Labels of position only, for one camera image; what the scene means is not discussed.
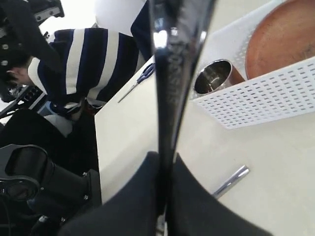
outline white plastic basket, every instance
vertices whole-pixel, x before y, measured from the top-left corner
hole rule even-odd
[[[246,78],[248,42],[259,22],[284,0],[274,0],[213,33],[201,56],[200,71],[228,59]],[[255,125],[315,111],[315,57],[215,93],[194,98],[226,129]]]

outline table surface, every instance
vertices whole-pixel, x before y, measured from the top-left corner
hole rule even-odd
[[[218,1],[210,32],[267,3]],[[122,102],[141,69],[96,115],[103,202],[132,177],[146,153],[157,150],[154,75]],[[210,193],[242,165],[251,172],[220,201],[277,236],[315,235],[315,114],[226,130],[193,102],[187,105],[178,152]]]

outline navy and white striped sweater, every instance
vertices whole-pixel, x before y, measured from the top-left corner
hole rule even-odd
[[[104,105],[145,62],[132,37],[107,29],[59,30],[49,41],[61,57],[62,73],[34,58],[29,76],[64,117],[78,112],[82,98]]]

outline blue pants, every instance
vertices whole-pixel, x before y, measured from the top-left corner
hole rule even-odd
[[[143,58],[152,57],[149,2],[146,1],[139,15],[131,25],[130,31]]]

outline stainless steel cup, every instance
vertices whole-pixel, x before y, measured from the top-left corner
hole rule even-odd
[[[201,70],[195,80],[193,90],[197,97],[201,97],[244,81],[230,61],[220,59]]]

